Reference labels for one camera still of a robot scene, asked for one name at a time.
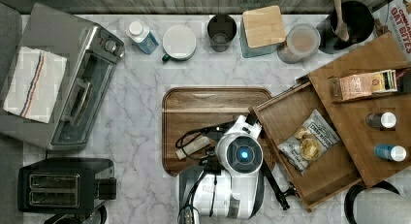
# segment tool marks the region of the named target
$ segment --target marble countertop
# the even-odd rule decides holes
[[[212,16],[81,16],[106,27],[125,43],[124,59],[117,65],[107,95],[98,113],[87,148],[66,156],[106,157],[114,162],[117,177],[117,200],[108,202],[109,221],[128,223],[176,223],[175,178],[162,166],[162,100],[164,94],[177,86],[262,86],[276,95],[295,84],[295,79],[335,60],[357,48],[352,46],[329,55],[318,52],[296,64],[285,64],[276,53],[243,58],[238,33],[225,52],[214,52],[209,46],[206,24]],[[298,23],[316,26],[326,16],[283,16],[286,32]],[[234,16],[239,24],[240,16]],[[23,27],[28,16],[23,17]],[[144,54],[131,45],[125,33],[135,19],[147,23],[160,46]],[[169,61],[163,64],[162,36],[177,24],[189,26],[197,37],[196,52],[188,61]],[[26,144],[24,164],[45,158],[43,149]],[[273,170],[280,187],[287,181],[278,168]],[[390,178],[403,194],[402,184],[411,184],[411,173],[404,171]],[[344,217],[345,192],[325,201],[307,213],[296,198],[288,198],[291,209],[283,211],[276,202],[266,181],[263,206],[249,220],[223,217],[202,217],[202,223],[348,223]],[[43,224],[48,215],[24,213],[25,224]]]

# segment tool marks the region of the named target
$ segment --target wooden cutting board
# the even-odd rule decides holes
[[[242,20],[250,48],[265,47],[285,41],[285,31],[278,6],[244,12]]]
[[[192,159],[178,160],[175,142],[187,131],[236,120],[240,114],[249,114],[249,108],[271,99],[261,87],[178,87],[167,92],[163,99],[163,167],[171,176],[189,165],[198,165]],[[270,168],[274,159],[262,137],[264,158]],[[192,154],[204,155],[203,150]]]

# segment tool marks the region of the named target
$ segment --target toaster oven handle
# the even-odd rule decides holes
[[[87,108],[90,101],[91,91],[93,88],[93,84],[91,84],[89,81],[83,81],[79,78],[76,78],[76,85],[84,89],[82,97],[79,100],[79,105],[77,107],[76,113],[74,115],[64,115],[63,117],[65,120],[70,121],[73,126],[79,126],[85,109]]]

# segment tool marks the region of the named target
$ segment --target toaster oven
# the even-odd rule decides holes
[[[97,23],[35,4],[21,47],[66,57],[66,70],[49,123],[0,109],[0,133],[49,150],[84,148],[112,72],[124,55],[124,43]],[[0,84],[0,107],[15,67],[16,57],[4,84]]]

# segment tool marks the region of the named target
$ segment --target striped dish towel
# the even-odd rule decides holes
[[[65,57],[22,47],[3,109],[27,119],[49,123],[66,62]]]

